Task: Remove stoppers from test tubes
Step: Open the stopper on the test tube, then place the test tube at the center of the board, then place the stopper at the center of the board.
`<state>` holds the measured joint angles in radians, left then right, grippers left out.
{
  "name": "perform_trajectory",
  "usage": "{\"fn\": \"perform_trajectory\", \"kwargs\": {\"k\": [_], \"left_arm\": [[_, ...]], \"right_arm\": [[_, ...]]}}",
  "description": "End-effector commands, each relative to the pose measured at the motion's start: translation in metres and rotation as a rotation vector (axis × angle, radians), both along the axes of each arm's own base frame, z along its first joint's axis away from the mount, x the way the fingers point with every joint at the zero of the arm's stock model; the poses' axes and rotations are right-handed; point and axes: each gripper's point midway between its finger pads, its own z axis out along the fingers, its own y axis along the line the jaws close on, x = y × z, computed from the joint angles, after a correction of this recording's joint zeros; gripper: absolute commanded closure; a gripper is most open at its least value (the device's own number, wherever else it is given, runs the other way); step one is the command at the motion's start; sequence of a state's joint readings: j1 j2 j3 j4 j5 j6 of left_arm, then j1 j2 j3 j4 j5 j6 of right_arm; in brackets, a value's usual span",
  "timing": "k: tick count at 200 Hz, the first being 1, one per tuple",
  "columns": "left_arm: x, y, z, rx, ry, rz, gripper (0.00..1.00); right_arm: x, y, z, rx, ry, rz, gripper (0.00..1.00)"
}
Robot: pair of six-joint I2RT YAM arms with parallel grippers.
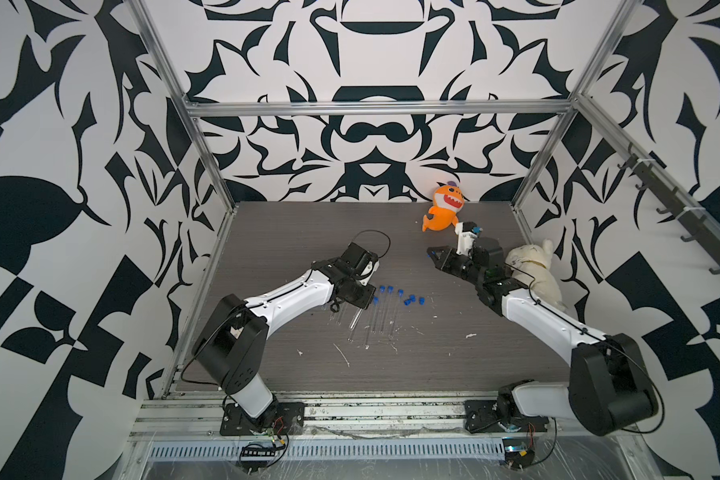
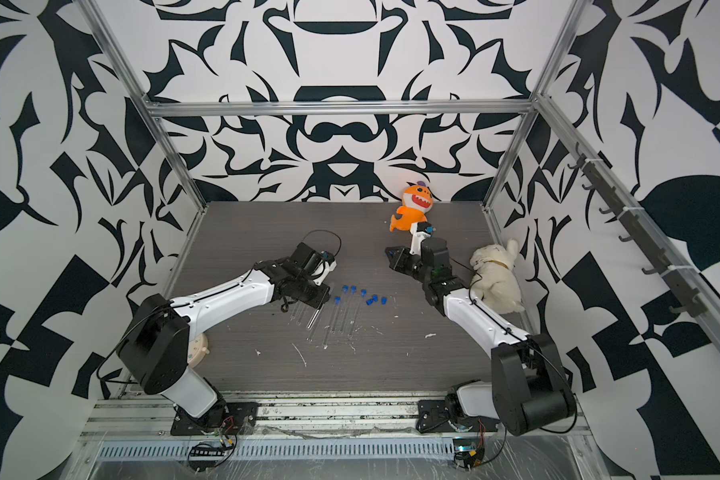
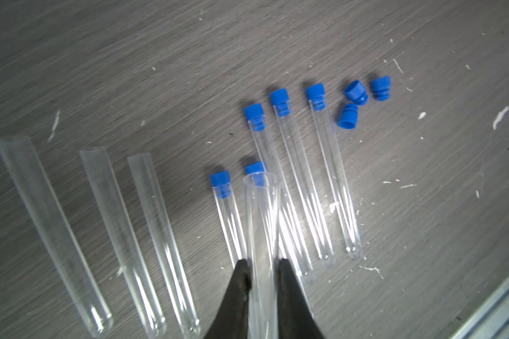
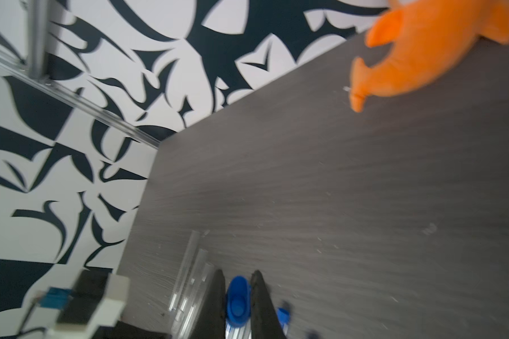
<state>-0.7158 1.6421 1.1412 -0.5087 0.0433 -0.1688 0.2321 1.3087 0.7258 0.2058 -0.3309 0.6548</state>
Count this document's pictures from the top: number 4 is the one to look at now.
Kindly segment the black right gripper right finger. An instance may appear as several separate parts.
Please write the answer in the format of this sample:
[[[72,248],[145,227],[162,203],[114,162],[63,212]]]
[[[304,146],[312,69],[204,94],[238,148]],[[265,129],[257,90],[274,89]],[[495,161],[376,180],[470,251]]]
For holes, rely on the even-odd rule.
[[[252,339],[286,339],[260,271],[256,270],[251,275],[250,285]]]

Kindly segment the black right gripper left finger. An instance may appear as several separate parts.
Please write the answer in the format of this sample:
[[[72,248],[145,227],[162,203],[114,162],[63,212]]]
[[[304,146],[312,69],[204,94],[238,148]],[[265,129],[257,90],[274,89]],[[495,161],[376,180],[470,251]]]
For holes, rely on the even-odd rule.
[[[226,334],[226,281],[221,269],[215,270],[190,338],[224,339]]]

